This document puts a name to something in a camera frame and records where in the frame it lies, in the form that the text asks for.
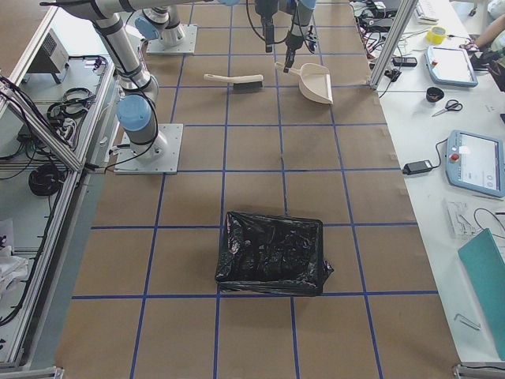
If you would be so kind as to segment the black brush-side gripper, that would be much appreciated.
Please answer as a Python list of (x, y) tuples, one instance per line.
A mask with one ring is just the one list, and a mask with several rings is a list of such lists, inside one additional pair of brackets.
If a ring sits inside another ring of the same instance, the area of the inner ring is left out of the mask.
[(279, 10), (278, 0), (255, 0), (254, 5), (256, 13), (263, 23), (263, 37), (265, 42), (265, 51), (271, 53), (274, 46), (274, 25), (273, 16)]

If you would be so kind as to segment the black dustpan-side gripper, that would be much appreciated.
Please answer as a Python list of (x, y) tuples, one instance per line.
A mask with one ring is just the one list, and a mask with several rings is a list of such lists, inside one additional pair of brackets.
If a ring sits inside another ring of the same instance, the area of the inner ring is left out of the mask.
[(316, 36), (312, 32), (312, 25), (292, 24), (286, 35), (286, 57), (283, 68), (284, 73), (289, 73), (295, 62), (297, 50), (306, 46), (311, 54), (315, 53)]

